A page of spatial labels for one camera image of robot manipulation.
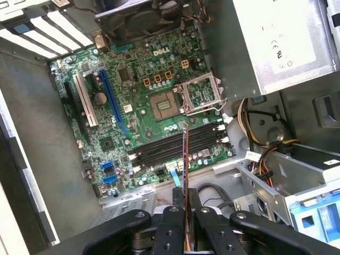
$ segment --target metal case panel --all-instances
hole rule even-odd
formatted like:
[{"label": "metal case panel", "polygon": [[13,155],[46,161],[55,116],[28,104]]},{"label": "metal case panel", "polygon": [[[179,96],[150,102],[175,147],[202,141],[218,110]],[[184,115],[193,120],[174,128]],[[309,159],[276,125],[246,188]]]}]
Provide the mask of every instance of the metal case panel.
[{"label": "metal case panel", "polygon": [[324,2],[234,0],[210,5],[214,22],[202,27],[205,47],[229,99],[265,95],[338,69]]}]

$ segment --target blue pcie slot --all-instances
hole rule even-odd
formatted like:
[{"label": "blue pcie slot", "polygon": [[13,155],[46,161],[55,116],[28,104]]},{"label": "blue pcie slot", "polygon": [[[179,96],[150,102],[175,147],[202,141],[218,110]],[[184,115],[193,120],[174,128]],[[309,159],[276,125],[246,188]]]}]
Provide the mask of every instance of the blue pcie slot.
[{"label": "blue pcie slot", "polygon": [[121,111],[119,109],[118,101],[117,101],[115,94],[112,90],[109,78],[107,76],[107,72],[106,72],[106,70],[100,70],[99,74],[100,74],[100,78],[101,78],[101,80],[104,84],[105,93],[107,95],[108,101],[110,103],[112,112],[113,112],[113,114],[116,118],[116,121],[119,124],[119,126],[121,126],[123,134],[128,135],[128,131],[126,130],[126,128],[124,126],[123,117],[122,117]]}]

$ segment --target cooling fan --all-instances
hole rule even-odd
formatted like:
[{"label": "cooling fan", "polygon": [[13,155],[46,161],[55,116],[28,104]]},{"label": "cooling fan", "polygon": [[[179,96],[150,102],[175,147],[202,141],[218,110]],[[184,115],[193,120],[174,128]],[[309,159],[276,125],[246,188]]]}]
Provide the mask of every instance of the cooling fan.
[{"label": "cooling fan", "polygon": [[120,47],[178,28],[183,3],[184,0],[121,1],[121,6],[97,14],[96,21],[111,41]]}]

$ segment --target capacitor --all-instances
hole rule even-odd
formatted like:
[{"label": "capacitor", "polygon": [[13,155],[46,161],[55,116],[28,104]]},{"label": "capacitor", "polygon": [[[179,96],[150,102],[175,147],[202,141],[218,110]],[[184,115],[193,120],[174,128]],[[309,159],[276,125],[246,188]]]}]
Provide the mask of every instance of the capacitor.
[{"label": "capacitor", "polygon": [[73,59],[72,59],[71,57],[67,57],[67,58],[65,59],[65,62],[66,62],[67,64],[72,64]]},{"label": "capacitor", "polygon": [[148,176],[146,174],[143,174],[141,179],[142,181],[146,182],[148,179]]},{"label": "capacitor", "polygon": [[107,97],[103,92],[98,92],[95,94],[94,100],[97,105],[104,105],[107,102]]}]

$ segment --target sata port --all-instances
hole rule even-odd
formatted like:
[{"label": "sata port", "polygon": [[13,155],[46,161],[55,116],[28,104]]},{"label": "sata port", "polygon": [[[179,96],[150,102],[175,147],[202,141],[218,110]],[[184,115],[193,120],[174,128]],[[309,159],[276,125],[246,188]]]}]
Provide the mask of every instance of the sata port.
[{"label": "sata port", "polygon": [[104,174],[109,174],[109,173],[112,173],[113,171],[114,171],[113,167],[103,169]]},{"label": "sata port", "polygon": [[102,163],[102,165],[101,165],[101,168],[102,168],[103,170],[106,170],[106,169],[112,168],[112,167],[113,167],[113,163],[112,163],[111,161],[104,162],[104,163]]},{"label": "sata port", "polygon": [[109,177],[105,177],[103,178],[103,183],[104,184],[110,184],[117,181],[117,176],[116,175],[111,175]]}]

